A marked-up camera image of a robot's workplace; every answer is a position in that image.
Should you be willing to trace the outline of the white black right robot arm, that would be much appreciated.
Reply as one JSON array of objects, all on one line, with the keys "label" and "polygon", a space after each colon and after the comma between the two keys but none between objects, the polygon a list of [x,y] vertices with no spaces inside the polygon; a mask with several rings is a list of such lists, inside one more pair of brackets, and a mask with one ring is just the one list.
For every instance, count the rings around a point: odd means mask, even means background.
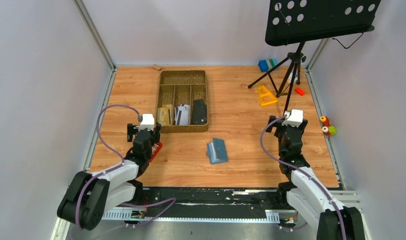
[{"label": "white black right robot arm", "polygon": [[278,140],[278,157],[267,155],[279,163],[288,181],[279,184],[278,206],[293,207],[315,232],[318,240],[365,240],[361,212],[338,200],[316,177],[302,154],[302,136],[308,121],[302,117],[269,117],[262,134],[274,133]]}]

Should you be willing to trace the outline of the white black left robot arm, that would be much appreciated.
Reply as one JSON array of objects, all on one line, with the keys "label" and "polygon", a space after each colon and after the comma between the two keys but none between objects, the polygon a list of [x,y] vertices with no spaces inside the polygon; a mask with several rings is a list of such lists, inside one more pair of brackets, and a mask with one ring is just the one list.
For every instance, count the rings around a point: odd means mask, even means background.
[{"label": "white black left robot arm", "polygon": [[73,177],[57,209],[57,216],[92,230],[103,215],[121,203],[137,207],[143,203],[142,183],[137,181],[153,158],[153,146],[160,141],[161,124],[153,130],[142,125],[127,125],[127,136],[132,148],[124,161],[98,172],[79,171]]}]

